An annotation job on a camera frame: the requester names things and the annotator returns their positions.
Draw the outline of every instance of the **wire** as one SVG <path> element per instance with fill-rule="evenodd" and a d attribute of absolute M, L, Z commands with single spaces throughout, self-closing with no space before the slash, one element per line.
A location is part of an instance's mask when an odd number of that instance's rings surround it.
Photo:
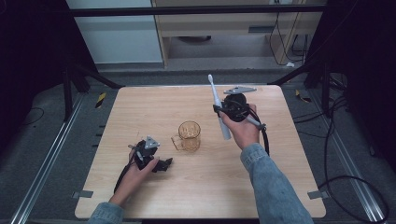
<path fill-rule="evenodd" d="M 42 109 L 42 108 L 40 108 L 40 107 L 33 107 L 31 110 L 34 110 L 34 109 L 41 110 L 41 115 L 38 117 L 38 119 L 35 119 L 35 120 L 30 121 L 30 122 L 27 122 L 27 123 L 23 123 L 22 125 L 30 125 L 30 124 L 33 124 L 33 123 L 38 122 L 40 119 L 43 118 L 43 116 L 44 116 L 44 109 Z"/>
<path fill-rule="evenodd" d="M 270 49 L 271 49 L 271 52 L 273 53 L 273 56 L 274 56 L 274 58 L 275 58 L 276 63 L 277 63 L 278 65 L 286 65 L 285 63 L 280 63 L 280 62 L 277 61 L 276 56 L 275 56 L 275 53 L 274 53 L 274 49 L 272 48 L 272 35 L 273 35 L 273 33 L 274 33 L 275 28 L 277 28 L 277 32 L 278 32 L 278 34 L 279 34 L 279 39 L 280 39 L 280 42 L 282 43 L 283 53 L 285 54 L 285 56 L 286 56 L 292 63 L 301 62 L 302 60 L 293 60 L 293 59 L 291 59 L 291 58 L 288 56 L 288 53 L 286 52 L 285 43 L 283 42 L 282 35 L 280 34 L 279 22 L 278 22 L 278 21 L 279 21 L 279 12 L 276 13 L 276 21 L 275 21 L 274 29 L 273 29 L 273 31 L 272 31 L 271 34 L 270 34 Z M 291 29 L 294 28 L 296 21 L 297 21 L 297 20 L 294 21 L 293 26 L 291 27 Z"/>
<path fill-rule="evenodd" d="M 301 115 L 301 116 L 295 117 L 295 118 L 293 118 L 293 119 L 303 118 L 303 117 L 306 117 L 306 116 L 310 116 L 310 115 L 317 114 L 317 115 L 315 115 L 315 116 L 312 117 L 312 118 L 294 121 L 294 123 L 295 123 L 295 124 L 298 124 L 298 123 L 308 122 L 308 121 L 311 121 L 311 120 L 313 120 L 313 119 L 317 119 L 317 118 L 319 118 L 320 116 L 322 116 L 322 115 L 324 115 L 324 114 L 327 114 L 328 112 L 331 112 L 332 110 L 333 110 L 333 111 L 336 111 L 336 110 L 338 110 L 339 108 L 343 107 L 344 105 L 347 105 L 347 104 L 338 105 L 338 104 L 343 103 L 343 102 L 346 101 L 346 100 L 347 100 L 347 99 L 345 99 L 345 98 L 344 98 L 342 101 L 340 101 L 340 102 L 336 102 L 337 100 L 335 100 L 335 101 L 334 101 L 334 104 L 332 105 L 332 107 L 330 107 L 329 109 L 327 109 L 327 110 L 325 110 L 325 111 L 323 111 L 323 112 L 314 112 L 314 113 L 311 113 L 311 114 L 306 114 L 306 115 Z"/>

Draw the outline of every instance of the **denim sleeve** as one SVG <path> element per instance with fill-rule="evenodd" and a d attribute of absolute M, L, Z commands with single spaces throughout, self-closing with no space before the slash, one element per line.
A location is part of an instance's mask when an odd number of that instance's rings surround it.
<path fill-rule="evenodd" d="M 260 144 L 252 144 L 241 153 L 254 188 L 260 223 L 313 223 L 291 183 Z"/>
<path fill-rule="evenodd" d="M 119 224 L 123 219 L 123 209 L 114 203 L 99 203 L 88 223 Z"/>

